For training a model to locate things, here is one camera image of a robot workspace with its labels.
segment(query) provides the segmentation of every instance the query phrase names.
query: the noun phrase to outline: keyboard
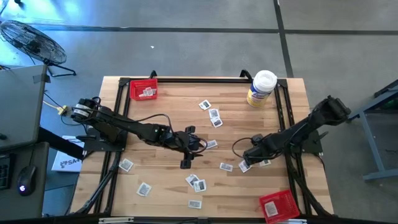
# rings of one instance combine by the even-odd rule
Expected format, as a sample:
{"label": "keyboard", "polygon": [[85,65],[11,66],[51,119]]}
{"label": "keyboard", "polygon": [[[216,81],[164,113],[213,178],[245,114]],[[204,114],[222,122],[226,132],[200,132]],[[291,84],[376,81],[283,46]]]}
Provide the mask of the keyboard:
{"label": "keyboard", "polygon": [[0,154],[0,190],[10,188],[14,156],[13,154]]}

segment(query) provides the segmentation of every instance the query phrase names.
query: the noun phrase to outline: electric fan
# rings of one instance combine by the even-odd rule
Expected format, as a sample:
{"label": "electric fan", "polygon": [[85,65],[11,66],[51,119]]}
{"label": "electric fan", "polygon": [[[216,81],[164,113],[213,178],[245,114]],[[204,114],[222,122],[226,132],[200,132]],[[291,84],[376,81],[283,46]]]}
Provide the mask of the electric fan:
{"label": "electric fan", "polygon": [[52,77],[76,75],[72,69],[60,66],[67,61],[64,49],[41,31],[18,21],[8,20],[0,23],[0,33],[14,47],[30,57],[42,61],[47,66],[56,66],[72,73],[54,75]]}

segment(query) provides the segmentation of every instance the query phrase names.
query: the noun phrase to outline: red basket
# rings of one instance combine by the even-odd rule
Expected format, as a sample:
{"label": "red basket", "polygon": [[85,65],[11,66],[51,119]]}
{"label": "red basket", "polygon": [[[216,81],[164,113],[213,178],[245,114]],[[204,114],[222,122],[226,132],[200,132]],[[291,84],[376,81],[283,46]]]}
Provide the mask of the red basket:
{"label": "red basket", "polygon": [[[152,96],[139,96],[144,94],[146,88],[156,89]],[[137,80],[130,82],[130,98],[133,100],[152,100],[157,98],[157,79]]]}
{"label": "red basket", "polygon": [[260,197],[259,201],[267,224],[281,222],[300,215],[290,190]]}

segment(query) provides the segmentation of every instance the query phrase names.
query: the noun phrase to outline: wooden tabletop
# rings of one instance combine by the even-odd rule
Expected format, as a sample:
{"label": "wooden tabletop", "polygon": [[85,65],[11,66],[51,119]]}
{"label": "wooden tabletop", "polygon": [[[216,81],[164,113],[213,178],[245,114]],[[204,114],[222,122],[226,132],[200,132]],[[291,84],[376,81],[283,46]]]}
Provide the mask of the wooden tabletop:
{"label": "wooden tabletop", "polygon": [[[119,78],[104,77],[99,94],[103,106],[114,108]],[[304,82],[301,78],[289,78],[287,81],[297,122],[309,114]],[[183,154],[146,145],[129,134],[122,160],[127,158],[133,161],[134,166],[130,172],[119,170],[112,216],[264,217],[258,198],[288,189],[289,182],[283,156],[272,160],[269,166],[253,165],[245,173],[238,167],[241,159],[231,151],[237,139],[259,133],[265,136],[279,129],[274,94],[268,97],[265,107],[253,108],[246,101],[248,90],[249,84],[245,83],[159,83],[156,100],[132,100],[129,118],[165,113],[170,116],[175,131],[194,125],[199,137],[208,141],[217,140],[218,147],[206,150],[202,153],[203,157],[195,158],[191,169],[181,170],[179,166]],[[221,127],[214,128],[208,111],[200,109],[198,104],[203,100],[208,100],[211,108],[219,109],[223,121]],[[167,124],[163,117],[147,122]],[[249,141],[243,141],[236,146],[237,153],[242,154],[250,147]],[[98,185],[103,157],[103,152],[96,152],[84,160],[71,211],[83,206]],[[221,162],[232,164],[233,171],[219,169]],[[333,213],[321,162],[313,155],[304,154],[303,164],[309,189],[325,209]],[[185,178],[190,174],[206,180],[205,192],[195,193],[188,185]],[[142,182],[152,186],[147,197],[136,194]],[[300,208],[304,211],[301,191],[297,192]],[[107,193],[108,189],[105,190],[103,207]],[[202,201],[202,209],[188,208],[189,200]]]}

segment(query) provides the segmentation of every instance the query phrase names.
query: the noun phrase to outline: gray floor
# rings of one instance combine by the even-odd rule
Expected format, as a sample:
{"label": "gray floor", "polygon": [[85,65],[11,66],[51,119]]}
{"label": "gray floor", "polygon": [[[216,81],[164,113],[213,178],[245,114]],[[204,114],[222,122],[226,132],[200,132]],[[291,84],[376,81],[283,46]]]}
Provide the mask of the gray floor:
{"label": "gray floor", "polygon": [[[33,4],[24,10],[13,1],[1,19],[73,26],[193,27],[276,29],[272,0],[67,0]],[[393,0],[280,0],[286,29],[397,30]],[[68,55],[65,66],[77,77],[53,78],[49,94],[63,105],[98,94],[104,75],[232,76],[268,69],[286,77],[278,34],[71,32],[45,31]],[[396,35],[287,35],[294,77],[302,77],[311,106],[327,95],[352,110],[398,75]],[[0,64],[31,65],[28,56],[0,42]],[[42,126],[59,135],[82,134],[61,124],[44,106]],[[363,182],[376,171],[361,125],[354,121],[322,139],[326,176],[335,213],[341,217],[396,222],[398,179]],[[49,164],[55,152],[49,156]],[[76,175],[48,171],[44,212],[61,215],[68,207]],[[51,201],[59,201],[57,206]]]}

